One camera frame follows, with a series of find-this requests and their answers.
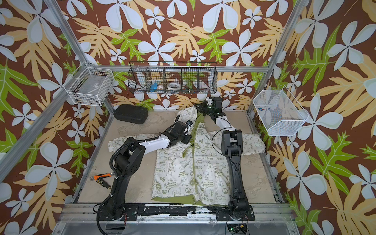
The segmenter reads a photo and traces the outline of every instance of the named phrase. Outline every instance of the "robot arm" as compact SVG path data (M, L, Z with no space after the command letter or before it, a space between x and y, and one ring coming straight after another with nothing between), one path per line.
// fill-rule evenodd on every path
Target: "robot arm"
M188 131L192 122L188 120L183 123L178 121L178 119L179 115L176 117L175 122L157 137L146 140L128 138L111 156L110 167L115 173L115 180L112 184L110 195L98 208L97 221L119 220L122 218L125 193L129 180L139 169L145 154L157 149L171 147L180 141L184 144L189 143L192 136L188 134Z
M243 152L243 136L241 130L236 130L227 120L226 114L222 111L222 98L206 98L201 104L195 105L197 110L204 116L209 115L222 132L222 155L226 157L230 173L230 201L228 210L217 214L217 220L228 220L229 217L242 218L247 216L249 220L254 219L250 212L252 207L243 186L241 176L240 160Z
M230 217L242 218L244 216L247 216L249 220L254 220L241 177L240 156L243 152L241 130L236 130L227 120L226 114L222 112L222 98L207 99L195 106L199 112L209 115L224 130L222 132L221 150L229 165L230 201L228 208L221 209L216 214L217 220L228 220ZM97 225L103 234L105 233L100 228L100 220L120 220L123 217L128 183L131 176L139 169L143 156L157 149L171 147L179 141L184 144L189 143L191 135L188 134L188 131L192 122L183 123L178 119L179 117L157 137L146 140L128 138L122 147L111 156L110 167L115 173L115 180L110 195L100 204L97 212Z

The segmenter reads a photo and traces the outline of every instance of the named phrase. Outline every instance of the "screwdriver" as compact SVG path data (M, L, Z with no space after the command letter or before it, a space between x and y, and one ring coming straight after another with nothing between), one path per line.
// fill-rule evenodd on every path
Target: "screwdriver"
M100 185L102 185L105 188L111 189L111 186L101 178L97 179L97 183L99 183Z

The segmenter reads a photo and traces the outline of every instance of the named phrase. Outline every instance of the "metal tool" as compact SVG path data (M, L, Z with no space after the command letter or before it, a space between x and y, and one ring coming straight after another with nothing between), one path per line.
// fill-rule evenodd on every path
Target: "metal tool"
M98 178L107 178L107 177L111 177L111 176L114 176L115 173L114 172L111 172L111 173L104 173L104 174L98 174L96 176L91 176L90 177L90 180L95 180L97 181Z

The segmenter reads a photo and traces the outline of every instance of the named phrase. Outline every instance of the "wire mesh basket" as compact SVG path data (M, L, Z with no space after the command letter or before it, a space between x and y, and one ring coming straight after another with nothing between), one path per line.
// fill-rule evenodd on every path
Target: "wire mesh basket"
M132 93L193 93L217 91L216 66L132 66L128 72Z
M269 136L292 136L308 118L307 111L285 87L261 91L253 104Z
M111 70L87 67L67 92L75 104L102 106L113 81Z

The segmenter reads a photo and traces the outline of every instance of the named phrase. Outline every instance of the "black cable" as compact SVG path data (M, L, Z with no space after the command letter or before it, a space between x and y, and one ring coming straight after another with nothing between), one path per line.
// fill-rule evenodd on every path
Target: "black cable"
M95 207L98 206L98 205L100 205L100 203L98 203L97 205L95 205L95 206L93 207L93 211L94 211L95 213L98 212L98 211L95 210Z
M231 123L230 123L228 120L226 120L226 119L224 119L224 118L219 118L219 117L216 117L216 118L218 118L218 119L222 119L222 120L225 120L225 121L230 125L230 127L226 127L226 128L223 128L223 129L229 129L229 128L232 127Z
M234 162L230 157L228 157L228 156L226 156L226 155L223 155L222 153L218 152L218 151L214 148L213 140L214 140L215 135L218 134L220 131L222 131L222 130L224 130L224 129L229 129L229 128L231 128L231 123L230 123L228 120L226 120L226 119L224 119L224 118L219 118L219 119L223 119L223 120L227 121L228 124L230 124L230 127L226 127L226 128L220 129L219 131L217 131L217 132L213 135L213 138L212 138L212 147L213 147L213 149L214 149L217 153L219 153L220 155L222 155L222 156L228 158L228 159L233 163L233 165L235 166L235 170L238 172L238 176L239 176L239 178L240 178L240 173L239 173L238 168L236 167L235 162ZM229 217L228 217L228 219L227 219L227 221L226 221L226 225L225 225L225 227L224 227L224 233L225 233L225 235L226 235L226 230L227 230L227 222L229 221L230 217L231 217L231 216L233 215L233 213L235 212L235 209L238 207L239 200L240 200L240 195L238 196L238 201L237 201L236 206L234 207L234 210L233 210L231 213L229 213Z
M154 137L154 138L150 138L150 139L144 139L144 140L136 140L136 141L133 141L133 142L129 142L129 143L127 143L127 144L124 144L124 145L122 145L120 148L118 148L113 154L112 154L112 156L111 156L111 158L110 158L110 168L112 169L112 171L115 173L115 179L114 179L114 183L113 183L113 187L112 187L112 189L111 189L111 193L110 193L110 195L108 195L108 197L105 199L105 200L103 200L103 202L101 202L100 204L99 204L99 207L98 207L98 210L97 210L97 212L95 211L95 209L93 208L93 211L94 212L96 212L97 213L97 216L96 216L96 220L97 220L97 227L98 227L98 229L99 229L99 231L103 234L103 235L108 235L107 233L105 233L104 231L103 231L103 229L102 229L102 227L100 226L100 223L99 223L99 211L101 210L101 208L103 207L103 205L112 197L112 195L115 193L115 190L116 190L116 185L117 185L117 178L119 177L119 175L118 175L118 173L117 173L117 171L116 171L116 169L115 169L115 167L114 167L114 165L113 165L113 160L114 160L114 158L118 155L118 153L122 150L122 149L124 149L124 148L126 148L126 147L128 147L128 146L130 146L130 145L132 145L132 144L136 144L136 143L141 143L141 142L146 142L146 141L151 141L151 140L155 140L155 139L159 139L159 136L157 136L157 137Z

